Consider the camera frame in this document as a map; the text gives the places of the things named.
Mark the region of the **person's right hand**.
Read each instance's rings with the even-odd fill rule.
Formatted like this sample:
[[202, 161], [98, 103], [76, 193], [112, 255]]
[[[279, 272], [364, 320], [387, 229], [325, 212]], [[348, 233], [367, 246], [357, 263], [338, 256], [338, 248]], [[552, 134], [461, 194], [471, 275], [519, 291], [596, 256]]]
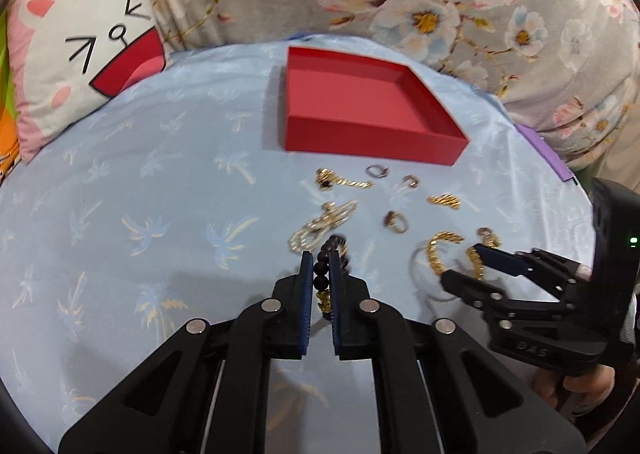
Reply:
[[567, 417], [575, 418], [597, 408], [615, 385], [613, 367], [597, 365], [589, 373], [577, 377], [561, 376], [538, 368], [532, 388], [551, 408], [564, 408]]

